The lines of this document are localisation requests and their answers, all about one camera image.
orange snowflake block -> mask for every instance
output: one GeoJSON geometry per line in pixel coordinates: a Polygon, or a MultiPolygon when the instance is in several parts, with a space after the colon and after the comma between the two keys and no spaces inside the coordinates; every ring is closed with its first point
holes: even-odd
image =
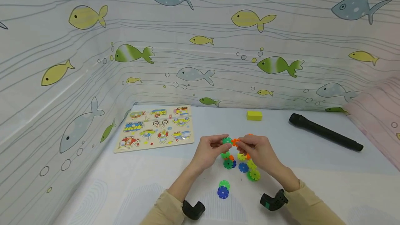
{"type": "Polygon", "coordinates": [[[236,144],[236,142],[237,141],[240,141],[239,139],[237,139],[237,138],[235,138],[235,139],[232,139],[231,140],[231,142],[232,142],[232,146],[235,146],[235,147],[237,147],[237,144],[236,144]]]}

white table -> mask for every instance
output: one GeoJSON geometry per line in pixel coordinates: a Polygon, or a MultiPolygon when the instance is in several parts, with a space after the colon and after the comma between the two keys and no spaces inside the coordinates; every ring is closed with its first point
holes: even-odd
{"type": "MultiPolygon", "coordinates": [[[[133,110],[152,107],[161,106],[134,106],[133,110]]],[[[268,136],[281,161],[348,224],[400,220],[396,208],[400,207],[400,173],[343,114],[261,110],[263,120],[257,122],[246,120],[248,110],[192,107],[194,144],[113,154],[118,142],[114,136],[55,224],[139,224],[159,193],[190,161],[200,137],[223,133],[231,138],[248,133],[268,136]],[[294,112],[363,144],[363,151],[351,151],[292,126],[289,117],[294,112]]],[[[235,149],[231,153],[236,157],[235,149]]],[[[198,224],[288,224],[284,209],[269,212],[259,204],[262,193],[274,195],[279,188],[266,174],[250,183],[238,169],[224,169],[218,158],[194,184],[187,200],[192,205],[200,200],[206,206],[198,224]],[[224,201],[216,197],[220,180],[231,183],[231,195],[224,201]]]]}

toy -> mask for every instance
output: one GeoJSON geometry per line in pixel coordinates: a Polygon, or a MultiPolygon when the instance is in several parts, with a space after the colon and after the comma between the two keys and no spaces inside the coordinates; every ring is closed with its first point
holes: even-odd
{"type": "Polygon", "coordinates": [[[248,111],[247,120],[261,121],[263,119],[263,114],[260,111],[248,111]]]}

yellow fish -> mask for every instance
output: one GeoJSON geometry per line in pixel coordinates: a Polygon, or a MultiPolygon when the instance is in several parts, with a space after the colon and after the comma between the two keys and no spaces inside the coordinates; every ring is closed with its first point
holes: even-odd
{"type": "Polygon", "coordinates": [[[254,11],[242,10],[233,15],[231,20],[235,25],[243,28],[257,25],[258,31],[262,33],[264,30],[264,24],[271,22],[275,18],[276,15],[268,15],[260,20],[254,11]]]}
{"type": "Polygon", "coordinates": [[[130,77],[126,80],[126,83],[136,83],[137,81],[139,81],[140,83],[143,83],[139,78],[134,78],[134,77],[130,77]]]}
{"type": "Polygon", "coordinates": [[[192,43],[194,43],[194,44],[208,44],[208,43],[210,43],[210,44],[214,45],[213,40],[214,40],[213,38],[207,38],[205,36],[195,36],[192,39],[190,39],[190,41],[192,43]]]}
{"type": "Polygon", "coordinates": [[[68,68],[74,69],[75,67],[71,65],[69,59],[65,62],[65,64],[54,65],[46,70],[42,78],[42,86],[51,85],[53,83],[57,83],[65,73],[68,68]]]}
{"type": "Polygon", "coordinates": [[[361,62],[372,62],[374,66],[376,65],[376,61],[379,59],[379,57],[374,57],[365,51],[352,52],[349,54],[349,57],[361,62]]]}
{"type": "Polygon", "coordinates": [[[274,91],[268,91],[266,89],[262,89],[262,90],[258,91],[258,94],[260,94],[261,96],[265,96],[266,94],[270,94],[271,96],[274,96],[273,92],[274,91]]]}
{"type": "Polygon", "coordinates": [[[92,28],[99,21],[100,25],[105,28],[106,21],[104,17],[107,12],[108,6],[101,7],[99,14],[89,6],[77,6],[71,12],[68,22],[78,29],[86,30],[92,28]]]}

puzzle board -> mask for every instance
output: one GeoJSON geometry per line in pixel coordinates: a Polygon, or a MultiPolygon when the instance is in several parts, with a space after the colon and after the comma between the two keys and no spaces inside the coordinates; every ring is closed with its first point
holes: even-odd
{"type": "Polygon", "coordinates": [[[133,111],[124,120],[114,153],[194,143],[190,106],[133,111]]]}

